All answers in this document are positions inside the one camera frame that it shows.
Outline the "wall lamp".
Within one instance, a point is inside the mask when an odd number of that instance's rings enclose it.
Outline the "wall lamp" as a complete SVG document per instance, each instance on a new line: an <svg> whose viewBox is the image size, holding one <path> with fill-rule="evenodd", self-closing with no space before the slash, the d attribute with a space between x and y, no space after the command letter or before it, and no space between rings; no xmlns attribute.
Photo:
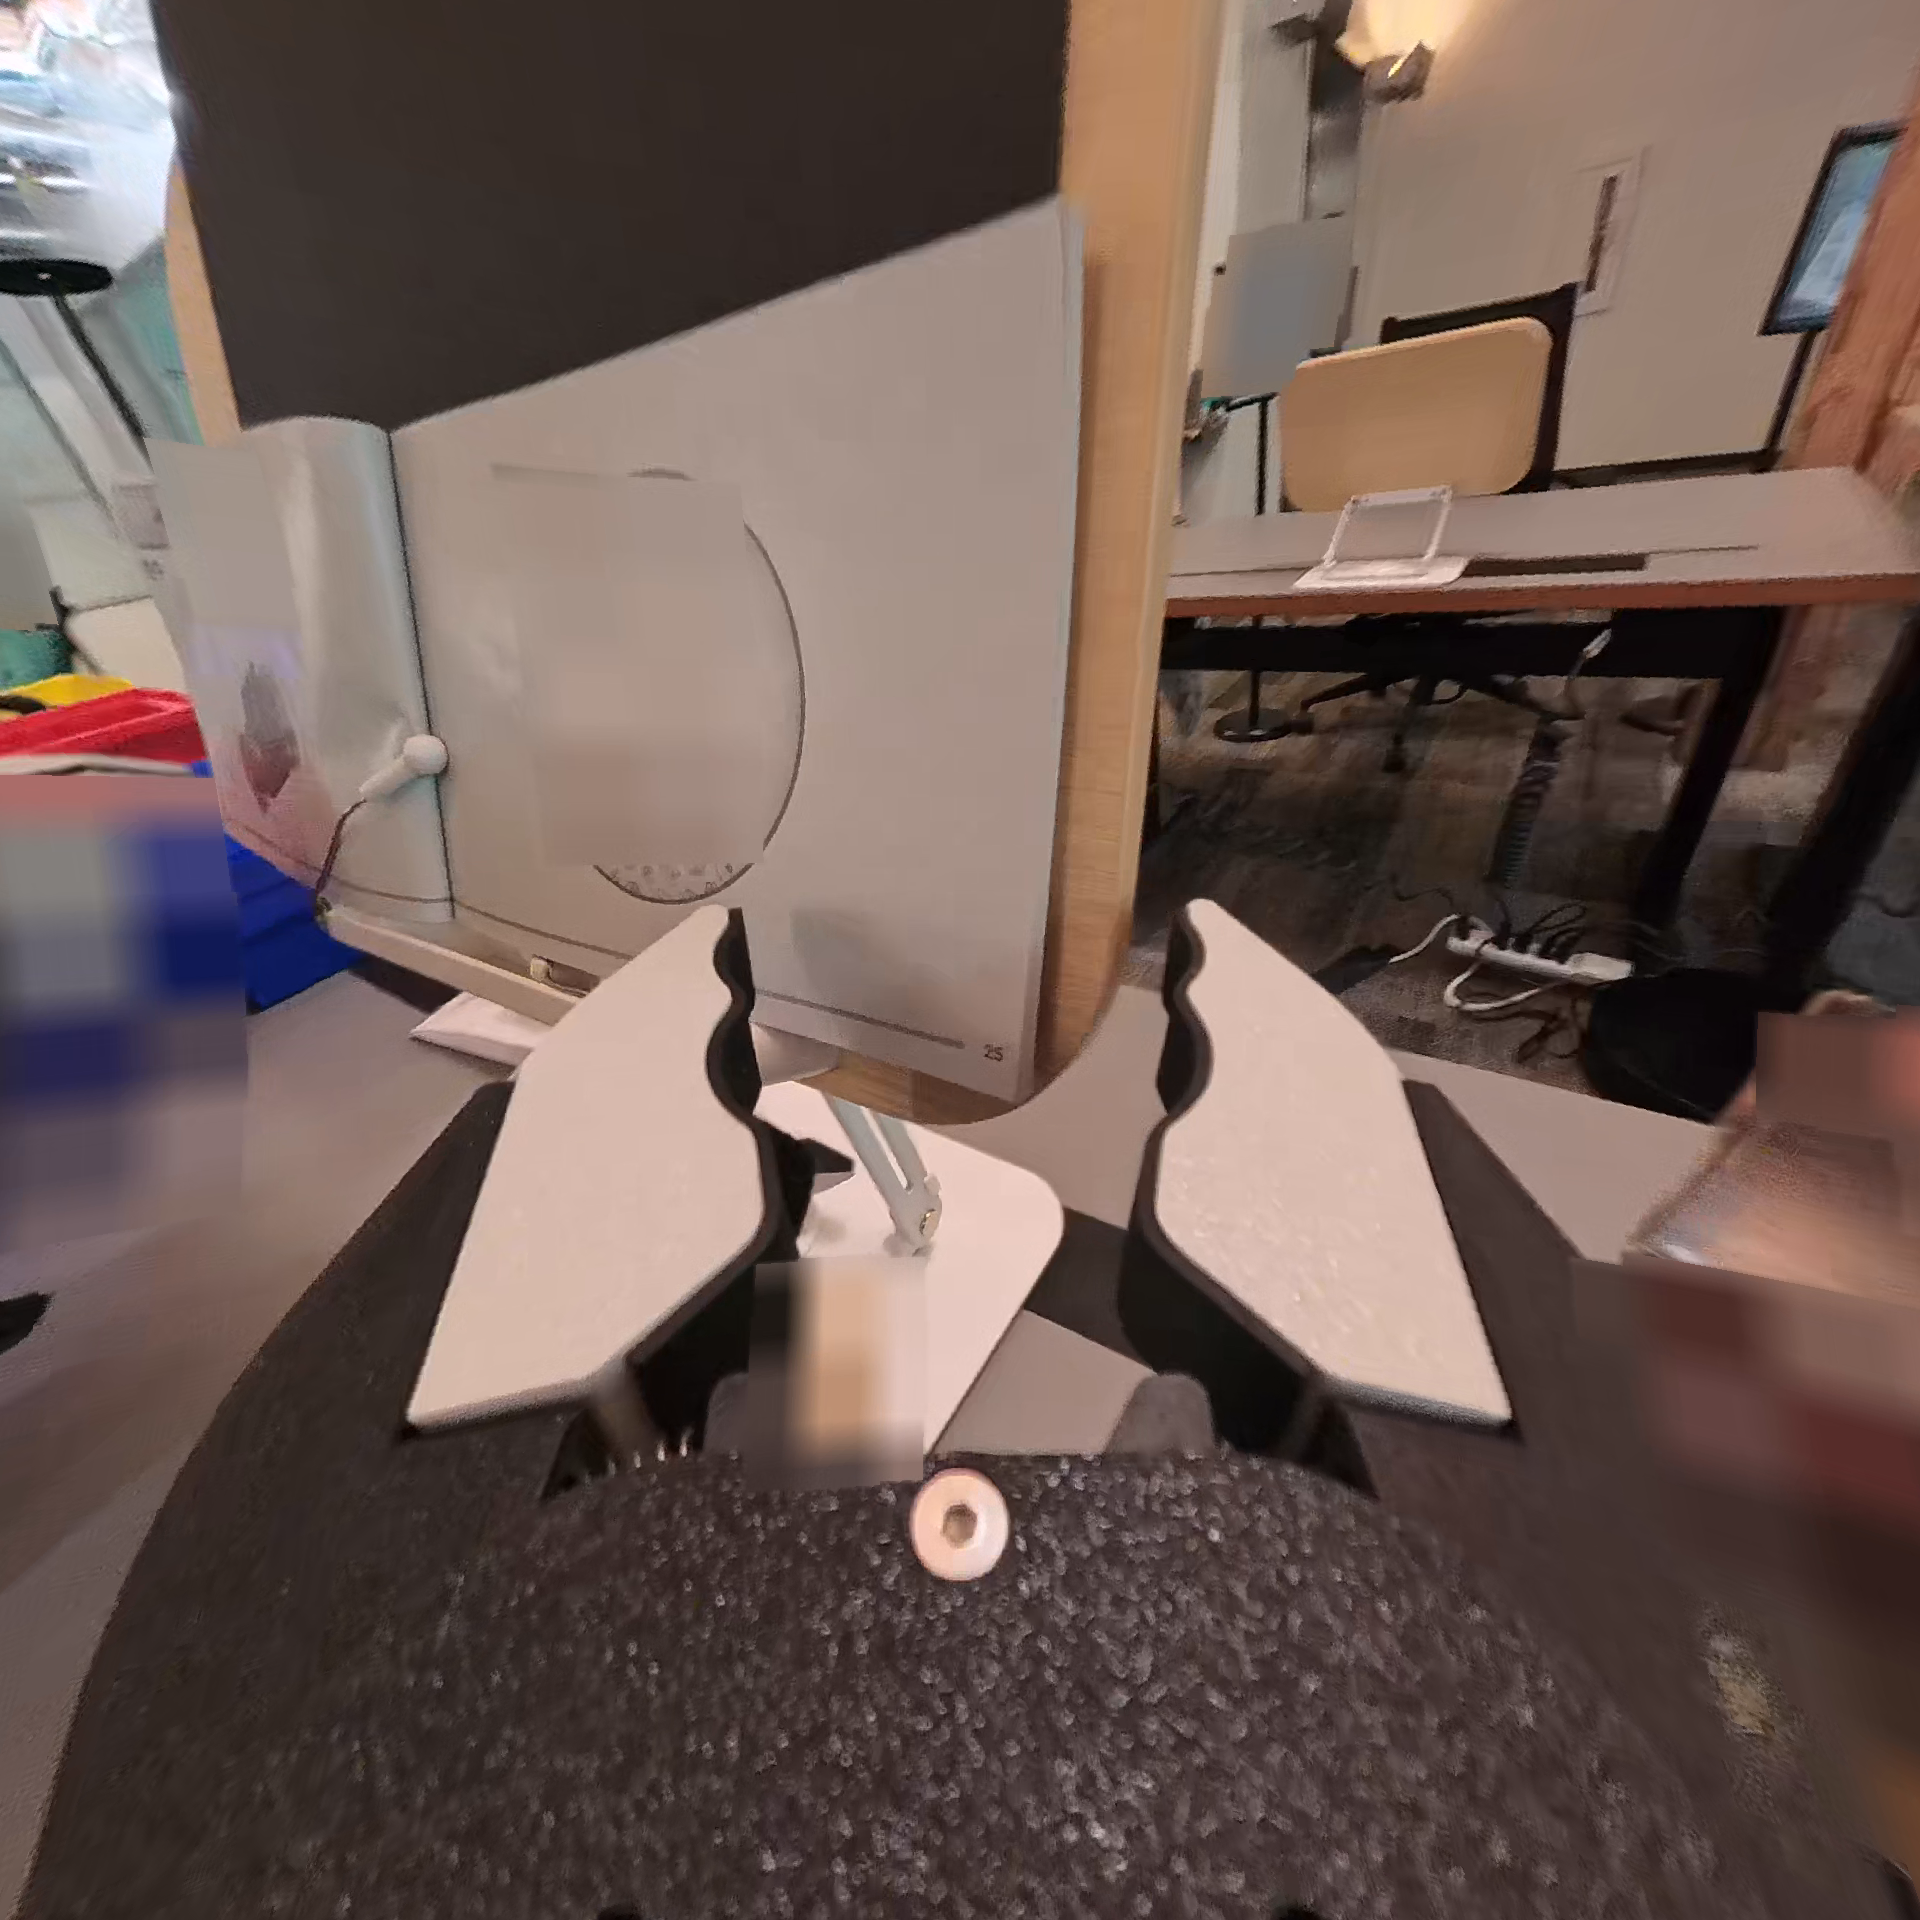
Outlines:
<svg viewBox="0 0 1920 1920"><path fill-rule="evenodd" d="M1333 45L1360 72L1370 102L1397 104L1423 94L1447 32L1443 3L1348 3Z"/></svg>

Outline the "black waste bin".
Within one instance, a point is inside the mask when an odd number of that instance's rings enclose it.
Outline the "black waste bin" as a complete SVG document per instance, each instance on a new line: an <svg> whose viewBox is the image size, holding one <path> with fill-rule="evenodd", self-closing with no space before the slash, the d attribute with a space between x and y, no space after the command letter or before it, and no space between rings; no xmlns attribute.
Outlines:
<svg viewBox="0 0 1920 1920"><path fill-rule="evenodd" d="M1750 976L1677 966L1591 992L1576 1066L1597 1096L1679 1120L1714 1123L1758 1059L1775 996Z"/></svg>

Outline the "red plastic bin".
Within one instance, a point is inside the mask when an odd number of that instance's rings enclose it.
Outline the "red plastic bin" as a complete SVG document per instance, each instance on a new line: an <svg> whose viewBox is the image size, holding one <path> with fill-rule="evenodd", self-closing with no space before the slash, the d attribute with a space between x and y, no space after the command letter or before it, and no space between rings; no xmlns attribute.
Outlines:
<svg viewBox="0 0 1920 1920"><path fill-rule="evenodd" d="M162 687L120 687L94 700L4 708L3 758L160 762L192 765L207 754L192 702Z"/></svg>

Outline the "framed wall screen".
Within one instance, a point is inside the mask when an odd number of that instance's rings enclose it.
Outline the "framed wall screen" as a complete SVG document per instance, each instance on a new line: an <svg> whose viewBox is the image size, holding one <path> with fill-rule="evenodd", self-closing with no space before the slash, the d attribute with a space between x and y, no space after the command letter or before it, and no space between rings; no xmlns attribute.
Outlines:
<svg viewBox="0 0 1920 1920"><path fill-rule="evenodd" d="M1775 279L1759 335L1816 334L1834 325L1903 122L1843 127L1815 173Z"/></svg>

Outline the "white power strip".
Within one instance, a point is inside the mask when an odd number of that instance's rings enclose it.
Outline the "white power strip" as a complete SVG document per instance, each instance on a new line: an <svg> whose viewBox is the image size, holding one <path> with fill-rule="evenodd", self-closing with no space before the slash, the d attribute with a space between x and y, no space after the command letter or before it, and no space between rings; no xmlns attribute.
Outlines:
<svg viewBox="0 0 1920 1920"><path fill-rule="evenodd" d="M1501 971L1533 988L1595 989L1636 973L1631 959L1594 949L1582 922L1503 927L1463 919L1445 949L1467 970Z"/></svg>

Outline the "blue plastic bin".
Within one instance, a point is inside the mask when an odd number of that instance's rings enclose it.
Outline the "blue plastic bin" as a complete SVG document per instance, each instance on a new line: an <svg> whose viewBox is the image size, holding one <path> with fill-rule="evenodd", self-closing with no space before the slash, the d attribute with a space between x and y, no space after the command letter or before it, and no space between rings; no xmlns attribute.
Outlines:
<svg viewBox="0 0 1920 1920"><path fill-rule="evenodd" d="M334 940L299 880L227 837L238 908L246 1011L267 1012L322 980L354 970L363 954Z"/></svg>

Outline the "long dark table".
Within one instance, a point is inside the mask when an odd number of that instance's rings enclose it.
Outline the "long dark table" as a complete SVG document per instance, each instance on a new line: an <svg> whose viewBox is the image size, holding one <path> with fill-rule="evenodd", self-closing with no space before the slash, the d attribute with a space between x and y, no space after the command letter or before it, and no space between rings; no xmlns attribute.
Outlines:
<svg viewBox="0 0 1920 1920"><path fill-rule="evenodd" d="M1762 971L1821 764L1736 773L1788 639L1916 610L1916 532L1845 468L1467 498L1447 587L1298 591L1333 514L1175 534L1135 954L1221 893L1304 966L1445 915L1642 973Z"/></svg>

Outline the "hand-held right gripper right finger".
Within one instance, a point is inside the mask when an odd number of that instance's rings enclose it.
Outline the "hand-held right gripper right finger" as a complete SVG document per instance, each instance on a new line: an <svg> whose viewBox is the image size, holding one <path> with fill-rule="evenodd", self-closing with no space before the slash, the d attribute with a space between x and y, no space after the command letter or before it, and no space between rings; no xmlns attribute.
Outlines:
<svg viewBox="0 0 1920 1920"><path fill-rule="evenodd" d="M1362 1407L1509 1415L1407 1084L1214 900L1167 931L1133 1247L1259 1355Z"/></svg>

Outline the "grey desk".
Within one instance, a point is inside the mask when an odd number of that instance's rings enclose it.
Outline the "grey desk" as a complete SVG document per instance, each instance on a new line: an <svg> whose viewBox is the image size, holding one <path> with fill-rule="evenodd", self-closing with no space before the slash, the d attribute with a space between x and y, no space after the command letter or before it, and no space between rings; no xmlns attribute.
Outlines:
<svg viewBox="0 0 1920 1920"><path fill-rule="evenodd" d="M246 1164L229 1211L181 1232L4 1256L4 1300L46 1294L3 1381L3 1914L15 1915L63 1738L117 1594L229 1386L288 1304L494 1069L411 1040L420 1015L335 976L246 1022ZM1158 1108L1156 994L1123 988L1094 1040L1028 1106L947 1134L1031 1166L1070 1208L1125 1211ZM1572 1245L1622 1238L1710 1126L1399 1052L1447 1092Z"/></svg>

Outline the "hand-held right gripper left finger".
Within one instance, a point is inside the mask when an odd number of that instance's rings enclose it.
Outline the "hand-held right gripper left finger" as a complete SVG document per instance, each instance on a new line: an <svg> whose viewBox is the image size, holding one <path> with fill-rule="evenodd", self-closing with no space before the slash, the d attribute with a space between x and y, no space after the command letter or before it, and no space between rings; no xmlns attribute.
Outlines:
<svg viewBox="0 0 1920 1920"><path fill-rule="evenodd" d="M651 1428L638 1362L797 1222L758 1115L746 922L723 906L600 980L512 1079L424 1344L411 1428L580 1407Z"/></svg>

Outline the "clear acrylic stand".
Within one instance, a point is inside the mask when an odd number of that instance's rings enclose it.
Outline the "clear acrylic stand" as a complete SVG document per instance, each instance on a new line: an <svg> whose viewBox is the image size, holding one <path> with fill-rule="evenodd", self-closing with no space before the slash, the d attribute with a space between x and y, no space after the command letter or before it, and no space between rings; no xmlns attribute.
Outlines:
<svg viewBox="0 0 1920 1920"><path fill-rule="evenodd" d="M1295 591L1375 591L1445 587L1469 558L1448 549L1452 486L1381 490L1350 495L1319 562Z"/></svg>

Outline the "tan office chair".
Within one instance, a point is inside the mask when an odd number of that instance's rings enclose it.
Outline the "tan office chair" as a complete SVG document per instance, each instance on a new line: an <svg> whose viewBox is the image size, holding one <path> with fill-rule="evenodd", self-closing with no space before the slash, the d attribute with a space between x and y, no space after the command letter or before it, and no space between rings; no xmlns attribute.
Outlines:
<svg viewBox="0 0 1920 1920"><path fill-rule="evenodd" d="M1576 287L1387 320L1381 343L1304 364L1279 397L1282 482L1301 512L1362 491L1542 491Z"/></svg>

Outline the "wooden white book stand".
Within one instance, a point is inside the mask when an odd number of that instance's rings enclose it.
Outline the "wooden white book stand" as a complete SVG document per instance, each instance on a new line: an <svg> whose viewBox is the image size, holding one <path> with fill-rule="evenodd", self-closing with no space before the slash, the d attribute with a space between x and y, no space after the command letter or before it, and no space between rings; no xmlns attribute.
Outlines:
<svg viewBox="0 0 1920 1920"><path fill-rule="evenodd" d="M786 1149L806 1132L861 1158L887 1136L931 1144L923 1120L999 1115L1040 1092L1112 994L1133 911L1216 12L154 12L238 419L227 443L302 415L408 426L1066 203L1083 250L1079 466L1031 1087L956 1087L768 1026L751 1006L756 1115ZM331 916L536 1015L563 1020L607 979L495 971ZM1040 1176L956 1148L927 1157L927 1187L948 1190L931 1216L855 1182L826 1222L799 1226L790 1199L795 1238L768 1256L879 1256L907 1282L927 1355L911 1451L948 1427L1062 1235ZM638 1362L651 1428L600 1428L622 1451L701 1428L708 1381L746 1364L751 1274Z"/></svg>

